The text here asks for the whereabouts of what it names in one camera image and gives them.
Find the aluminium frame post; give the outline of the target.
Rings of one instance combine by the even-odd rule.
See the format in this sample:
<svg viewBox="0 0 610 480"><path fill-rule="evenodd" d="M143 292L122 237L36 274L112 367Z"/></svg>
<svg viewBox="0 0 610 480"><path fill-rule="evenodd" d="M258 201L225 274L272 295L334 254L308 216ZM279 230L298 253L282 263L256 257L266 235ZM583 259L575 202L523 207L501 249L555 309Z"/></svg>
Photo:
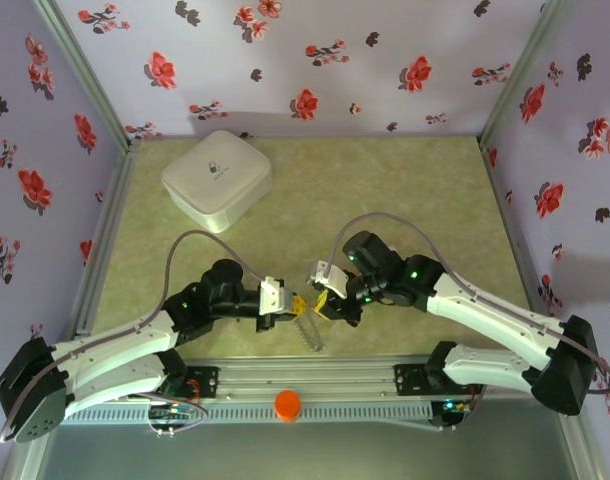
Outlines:
<svg viewBox="0 0 610 480"><path fill-rule="evenodd" d="M559 424L577 480L610 480L595 434L586 417L560 416Z"/></svg>
<svg viewBox="0 0 610 480"><path fill-rule="evenodd" d="M537 56L572 3L573 0L543 0L539 19L516 64L512 67L512 72L496 100L482 132L477 136L477 143L481 149L486 146L487 141L500 124L512 98L518 92L521 83L529 75Z"/></svg>
<svg viewBox="0 0 610 480"><path fill-rule="evenodd" d="M132 141L125 133L114 106L88 61L80 43L69 27L56 0L30 1L52 33L77 80L93 103L106 128L111 132L116 144L124 152L128 152Z"/></svg>
<svg viewBox="0 0 610 480"><path fill-rule="evenodd" d="M2 480L37 480L47 446L46 439L17 443L11 450Z"/></svg>

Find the white medicine box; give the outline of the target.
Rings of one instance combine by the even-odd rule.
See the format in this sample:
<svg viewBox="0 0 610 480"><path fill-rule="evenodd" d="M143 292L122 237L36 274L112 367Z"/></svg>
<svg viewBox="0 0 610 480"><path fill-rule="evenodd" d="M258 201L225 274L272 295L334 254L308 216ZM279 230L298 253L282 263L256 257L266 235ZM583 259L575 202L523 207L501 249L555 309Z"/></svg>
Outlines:
<svg viewBox="0 0 610 480"><path fill-rule="evenodd" d="M166 166L161 182L173 203L203 229L229 229L273 187L270 160L227 131L211 133Z"/></svg>

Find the small circuit board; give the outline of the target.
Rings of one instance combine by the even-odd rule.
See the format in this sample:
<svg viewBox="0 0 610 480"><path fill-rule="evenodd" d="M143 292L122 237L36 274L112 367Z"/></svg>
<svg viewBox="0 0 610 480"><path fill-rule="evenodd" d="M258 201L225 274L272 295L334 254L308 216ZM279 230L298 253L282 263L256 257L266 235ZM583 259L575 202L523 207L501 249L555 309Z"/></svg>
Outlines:
<svg viewBox="0 0 610 480"><path fill-rule="evenodd" d="M442 400L431 403L432 418L430 424L441 431L455 432L472 414L473 407L469 401Z"/></svg>
<svg viewBox="0 0 610 480"><path fill-rule="evenodd" d="M147 425L158 438L174 438L210 418L208 410L194 400L155 393L141 393L140 397L149 401Z"/></svg>

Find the aluminium floor rail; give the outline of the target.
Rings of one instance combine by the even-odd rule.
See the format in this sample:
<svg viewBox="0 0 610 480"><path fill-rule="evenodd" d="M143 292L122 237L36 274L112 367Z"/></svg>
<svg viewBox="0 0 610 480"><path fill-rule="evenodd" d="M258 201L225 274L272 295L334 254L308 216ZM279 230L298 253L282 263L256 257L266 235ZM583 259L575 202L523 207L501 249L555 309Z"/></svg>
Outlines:
<svg viewBox="0 0 610 480"><path fill-rule="evenodd" d="M513 200L513 193L503 188L500 181L495 179L491 151L482 142L478 143L478 147L490 178L528 305L531 310L543 314L547 320L559 321L557 307L548 300L548 290L542 284L542 277L535 268L529 242L514 215L513 205L517 205L517 202Z"/></svg>
<svg viewBox="0 0 610 480"><path fill-rule="evenodd" d="M106 192L98 228L72 310L72 338L89 336L93 330L109 262L118 233L141 140L130 143L116 163Z"/></svg>

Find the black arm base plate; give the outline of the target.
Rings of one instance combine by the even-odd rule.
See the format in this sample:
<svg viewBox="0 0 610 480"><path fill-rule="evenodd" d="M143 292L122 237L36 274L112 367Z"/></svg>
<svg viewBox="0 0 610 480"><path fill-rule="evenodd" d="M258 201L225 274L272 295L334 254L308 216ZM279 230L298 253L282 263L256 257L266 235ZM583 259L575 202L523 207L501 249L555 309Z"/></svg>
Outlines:
<svg viewBox="0 0 610 480"><path fill-rule="evenodd" d="M188 368L184 386L191 400L215 399L219 386L220 369L215 366Z"/></svg>
<svg viewBox="0 0 610 480"><path fill-rule="evenodd" d="M422 364L397 364L393 372L398 396L427 395L431 390Z"/></svg>

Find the orange round cap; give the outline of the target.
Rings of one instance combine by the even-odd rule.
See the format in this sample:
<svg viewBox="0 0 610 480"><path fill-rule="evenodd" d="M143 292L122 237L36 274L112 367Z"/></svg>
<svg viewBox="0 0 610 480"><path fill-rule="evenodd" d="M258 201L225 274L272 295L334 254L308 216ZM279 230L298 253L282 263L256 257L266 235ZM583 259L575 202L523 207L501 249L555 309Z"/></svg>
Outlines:
<svg viewBox="0 0 610 480"><path fill-rule="evenodd" d="M301 412L301 399L293 390L283 390L274 399L274 411L277 417L286 423L293 423Z"/></svg>

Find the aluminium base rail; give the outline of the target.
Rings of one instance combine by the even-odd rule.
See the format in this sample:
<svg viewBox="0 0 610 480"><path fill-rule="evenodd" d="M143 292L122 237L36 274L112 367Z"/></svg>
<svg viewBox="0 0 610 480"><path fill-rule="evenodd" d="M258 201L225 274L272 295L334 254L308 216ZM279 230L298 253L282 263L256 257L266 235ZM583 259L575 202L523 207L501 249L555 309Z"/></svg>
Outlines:
<svg viewBox="0 0 610 480"><path fill-rule="evenodd" d="M188 368L218 370L215 392L200 395L208 403L270 403L284 390L298 394L303 402L394 401L398 387L409 375L399 365L421 369L425 355L376 355L363 357L294 356L194 359Z"/></svg>

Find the clear plastic test tube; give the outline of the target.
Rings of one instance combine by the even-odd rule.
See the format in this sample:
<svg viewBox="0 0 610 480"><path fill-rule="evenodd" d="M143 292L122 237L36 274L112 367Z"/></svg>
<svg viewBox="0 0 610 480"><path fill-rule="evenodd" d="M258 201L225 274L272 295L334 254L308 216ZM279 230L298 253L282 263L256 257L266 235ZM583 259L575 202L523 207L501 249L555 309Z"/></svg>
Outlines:
<svg viewBox="0 0 610 480"><path fill-rule="evenodd" d="M305 311L293 321L294 328L309 352L322 353L325 346L310 311Z"/></svg>

